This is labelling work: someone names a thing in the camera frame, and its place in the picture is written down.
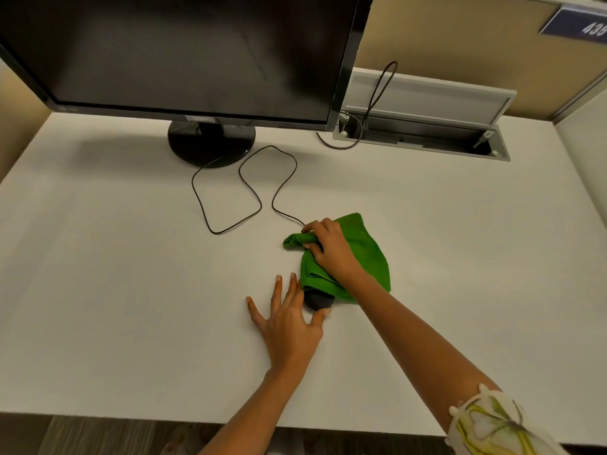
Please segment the person's left hand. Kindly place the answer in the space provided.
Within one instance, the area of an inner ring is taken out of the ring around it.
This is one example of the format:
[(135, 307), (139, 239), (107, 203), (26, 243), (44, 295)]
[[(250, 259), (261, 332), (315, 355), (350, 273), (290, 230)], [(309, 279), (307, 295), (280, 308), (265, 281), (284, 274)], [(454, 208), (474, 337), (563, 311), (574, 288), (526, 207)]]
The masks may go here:
[(283, 308), (283, 278), (277, 275), (265, 328), (258, 328), (267, 347), (271, 368), (294, 363), (307, 367), (323, 337), (323, 328), (310, 326), (303, 314), (304, 292), (298, 291), (291, 305)]

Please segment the person's right hand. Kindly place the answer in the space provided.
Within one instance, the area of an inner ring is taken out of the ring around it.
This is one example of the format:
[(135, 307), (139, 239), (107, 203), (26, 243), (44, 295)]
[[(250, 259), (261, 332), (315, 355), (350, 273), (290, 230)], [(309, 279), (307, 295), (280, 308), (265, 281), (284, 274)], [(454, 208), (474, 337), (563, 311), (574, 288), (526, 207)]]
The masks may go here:
[(355, 258), (338, 222), (329, 218), (306, 224), (301, 232), (312, 233), (322, 246), (325, 260), (323, 267), (341, 286), (353, 292), (356, 282), (363, 277), (364, 270)]

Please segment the black computer mouse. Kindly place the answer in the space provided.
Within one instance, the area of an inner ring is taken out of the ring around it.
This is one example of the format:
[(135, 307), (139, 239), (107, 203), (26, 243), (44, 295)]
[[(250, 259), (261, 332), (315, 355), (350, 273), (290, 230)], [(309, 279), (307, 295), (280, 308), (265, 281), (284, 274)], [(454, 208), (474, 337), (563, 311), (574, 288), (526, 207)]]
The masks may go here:
[(317, 312), (329, 309), (335, 301), (335, 296), (321, 290), (304, 290), (304, 305), (311, 311)]

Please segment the green microfibre cloth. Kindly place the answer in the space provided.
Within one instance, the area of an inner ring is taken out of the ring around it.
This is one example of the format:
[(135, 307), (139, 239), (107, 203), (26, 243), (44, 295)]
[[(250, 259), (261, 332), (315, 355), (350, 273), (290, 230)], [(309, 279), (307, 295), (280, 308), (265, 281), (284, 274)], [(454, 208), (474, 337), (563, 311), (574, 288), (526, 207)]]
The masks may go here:
[[(342, 216), (333, 221), (339, 223), (347, 243), (350, 245), (355, 258), (363, 270), (371, 275), (384, 290), (391, 290), (389, 264), (382, 250), (369, 234), (362, 216), (353, 213)], [(318, 265), (304, 243), (317, 243), (317, 237), (312, 234), (291, 234), (283, 240), (283, 247), (287, 250), (299, 249), (303, 251), (300, 262), (300, 284), (304, 290), (316, 289), (335, 296), (335, 301), (355, 303), (353, 295), (341, 286), (327, 271)]]

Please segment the person's right forearm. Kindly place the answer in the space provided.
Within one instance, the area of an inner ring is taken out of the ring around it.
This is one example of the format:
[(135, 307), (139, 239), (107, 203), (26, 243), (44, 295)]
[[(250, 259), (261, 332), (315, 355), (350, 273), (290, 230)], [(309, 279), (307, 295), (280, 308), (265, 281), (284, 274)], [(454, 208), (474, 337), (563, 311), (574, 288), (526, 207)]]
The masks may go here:
[(448, 432), (450, 408), (479, 393), (479, 386), (499, 391), (434, 328), (394, 298), (368, 273), (358, 270), (341, 284), (358, 302), (407, 379)]

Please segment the person's left forearm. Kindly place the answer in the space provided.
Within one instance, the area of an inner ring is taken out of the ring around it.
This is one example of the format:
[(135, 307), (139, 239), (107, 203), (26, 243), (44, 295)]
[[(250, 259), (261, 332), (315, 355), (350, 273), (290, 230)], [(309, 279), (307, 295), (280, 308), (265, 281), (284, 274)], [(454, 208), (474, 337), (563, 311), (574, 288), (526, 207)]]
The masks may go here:
[(199, 455), (265, 455), (277, 422), (306, 370), (294, 363), (268, 370), (253, 395)]

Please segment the black round monitor stand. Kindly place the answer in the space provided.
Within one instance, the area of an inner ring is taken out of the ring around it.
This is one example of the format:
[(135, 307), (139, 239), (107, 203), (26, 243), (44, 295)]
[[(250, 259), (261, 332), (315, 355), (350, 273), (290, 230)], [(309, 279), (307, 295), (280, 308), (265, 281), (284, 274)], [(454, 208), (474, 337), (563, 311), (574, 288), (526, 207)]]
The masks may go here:
[(253, 148), (256, 130), (250, 126), (173, 121), (168, 129), (171, 151), (186, 163), (221, 168), (242, 160)]

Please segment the white floral sleeve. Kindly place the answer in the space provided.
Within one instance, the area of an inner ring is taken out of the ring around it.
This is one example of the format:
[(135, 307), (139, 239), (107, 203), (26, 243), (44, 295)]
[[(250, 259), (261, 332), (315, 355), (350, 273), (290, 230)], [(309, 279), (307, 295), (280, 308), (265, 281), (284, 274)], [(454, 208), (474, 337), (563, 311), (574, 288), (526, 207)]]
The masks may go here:
[(445, 444), (454, 455), (570, 455), (521, 405), (485, 384), (449, 413)]

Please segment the black computer monitor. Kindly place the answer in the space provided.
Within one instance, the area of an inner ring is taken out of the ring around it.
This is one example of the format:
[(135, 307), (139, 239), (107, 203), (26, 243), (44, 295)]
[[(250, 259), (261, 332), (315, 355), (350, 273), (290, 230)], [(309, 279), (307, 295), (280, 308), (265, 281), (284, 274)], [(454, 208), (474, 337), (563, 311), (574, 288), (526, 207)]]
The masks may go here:
[(373, 0), (0, 0), (0, 58), (53, 112), (325, 131)]

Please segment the blue wall sign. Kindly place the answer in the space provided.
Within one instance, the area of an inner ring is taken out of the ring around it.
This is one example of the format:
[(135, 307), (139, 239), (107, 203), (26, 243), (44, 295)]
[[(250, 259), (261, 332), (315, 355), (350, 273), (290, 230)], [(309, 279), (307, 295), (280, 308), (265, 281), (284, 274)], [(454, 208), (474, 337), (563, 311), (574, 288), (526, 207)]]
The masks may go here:
[(607, 45), (607, 7), (561, 5), (539, 34)]

